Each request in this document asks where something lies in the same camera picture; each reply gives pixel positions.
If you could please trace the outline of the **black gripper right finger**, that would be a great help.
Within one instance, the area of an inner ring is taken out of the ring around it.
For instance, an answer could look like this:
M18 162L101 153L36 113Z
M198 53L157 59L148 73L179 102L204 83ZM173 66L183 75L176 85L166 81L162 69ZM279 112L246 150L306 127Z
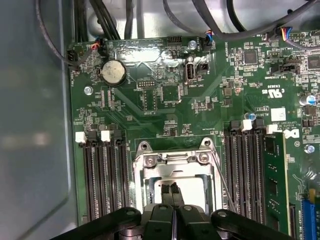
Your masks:
M187 205L177 183L172 184L172 199L188 240L291 240L292 237L266 225L220 209L210 217L195 205Z

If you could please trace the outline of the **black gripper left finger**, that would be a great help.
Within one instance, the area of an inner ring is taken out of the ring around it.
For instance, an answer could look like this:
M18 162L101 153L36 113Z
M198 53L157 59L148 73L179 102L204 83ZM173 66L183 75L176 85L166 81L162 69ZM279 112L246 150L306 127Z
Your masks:
M62 233L55 240L170 240L174 208L171 187L161 186L162 203L147 205L143 213L123 207L77 228Z

